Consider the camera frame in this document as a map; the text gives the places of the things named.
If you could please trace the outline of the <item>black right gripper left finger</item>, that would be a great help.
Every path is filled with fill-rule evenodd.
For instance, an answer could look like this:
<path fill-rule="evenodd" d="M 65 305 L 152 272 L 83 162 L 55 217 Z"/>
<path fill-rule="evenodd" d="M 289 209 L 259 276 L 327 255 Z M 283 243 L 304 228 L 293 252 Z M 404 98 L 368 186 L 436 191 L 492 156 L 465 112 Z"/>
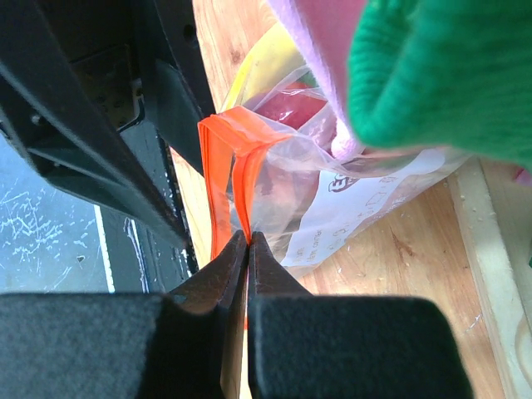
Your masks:
<path fill-rule="evenodd" d="M 248 253 L 235 233 L 169 293 L 4 294 L 2 397 L 238 397 Z"/>

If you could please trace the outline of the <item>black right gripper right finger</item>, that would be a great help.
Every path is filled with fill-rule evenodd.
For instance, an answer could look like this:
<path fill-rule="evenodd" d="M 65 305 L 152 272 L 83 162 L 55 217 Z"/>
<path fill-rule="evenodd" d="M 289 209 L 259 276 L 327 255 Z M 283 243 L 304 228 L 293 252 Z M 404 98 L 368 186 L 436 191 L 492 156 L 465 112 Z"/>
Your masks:
<path fill-rule="evenodd" d="M 313 295 L 254 233 L 249 387 L 255 398 L 471 398 L 441 310 L 402 296 Z"/>

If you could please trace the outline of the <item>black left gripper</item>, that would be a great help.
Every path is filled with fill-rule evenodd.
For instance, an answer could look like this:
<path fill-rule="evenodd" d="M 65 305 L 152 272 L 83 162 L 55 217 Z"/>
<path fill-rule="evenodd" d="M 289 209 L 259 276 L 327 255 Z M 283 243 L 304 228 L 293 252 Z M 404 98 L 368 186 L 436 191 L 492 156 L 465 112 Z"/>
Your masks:
<path fill-rule="evenodd" d="M 122 134 L 150 127 L 201 170 L 197 124 L 213 112 L 192 2 L 2 2 L 1 127 L 59 190 L 188 247 Z"/>

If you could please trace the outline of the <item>clear zip top bag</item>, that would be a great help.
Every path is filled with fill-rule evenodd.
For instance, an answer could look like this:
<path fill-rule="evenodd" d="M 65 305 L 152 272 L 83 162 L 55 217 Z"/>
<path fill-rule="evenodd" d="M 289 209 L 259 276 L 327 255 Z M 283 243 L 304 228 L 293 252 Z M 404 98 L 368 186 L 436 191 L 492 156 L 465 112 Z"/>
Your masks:
<path fill-rule="evenodd" d="M 446 178 L 466 159 L 445 147 L 333 156 L 340 124 L 326 105 L 298 129 L 254 109 L 296 81 L 326 98 L 307 66 L 268 93 L 198 125 L 213 256 L 234 232 L 264 234 L 275 259 L 302 276 L 395 208 Z"/>

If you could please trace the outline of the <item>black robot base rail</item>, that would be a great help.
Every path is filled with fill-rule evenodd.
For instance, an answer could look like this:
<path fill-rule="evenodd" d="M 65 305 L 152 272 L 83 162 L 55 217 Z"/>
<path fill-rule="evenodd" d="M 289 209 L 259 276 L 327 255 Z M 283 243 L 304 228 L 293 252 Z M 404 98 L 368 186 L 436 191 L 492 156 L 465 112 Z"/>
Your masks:
<path fill-rule="evenodd" d="M 168 145 L 148 121 L 121 136 L 189 234 Z M 111 209 L 99 208 L 95 214 L 106 243 L 106 274 L 115 292 L 169 292 L 199 271 L 193 244 L 169 244 L 141 222 Z"/>

